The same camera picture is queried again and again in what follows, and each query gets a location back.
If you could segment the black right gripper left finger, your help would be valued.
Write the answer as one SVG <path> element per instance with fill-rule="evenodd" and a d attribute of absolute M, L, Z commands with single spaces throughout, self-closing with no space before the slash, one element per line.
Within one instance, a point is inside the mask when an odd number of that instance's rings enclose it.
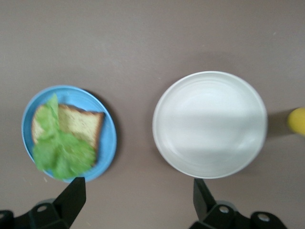
<path fill-rule="evenodd" d="M 2 229 L 69 229 L 85 202 L 85 178 L 77 177 L 51 203 L 40 203 L 18 217 L 15 217 L 10 210 L 1 210 L 0 227 Z"/>

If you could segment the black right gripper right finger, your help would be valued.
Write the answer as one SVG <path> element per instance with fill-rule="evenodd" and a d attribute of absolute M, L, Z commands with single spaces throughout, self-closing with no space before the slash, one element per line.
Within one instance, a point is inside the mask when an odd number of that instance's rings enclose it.
<path fill-rule="evenodd" d="M 203 179 L 193 181 L 193 204 L 198 220 L 192 229 L 285 229 L 274 214 L 257 211 L 245 217 L 227 201 L 216 201 Z"/>

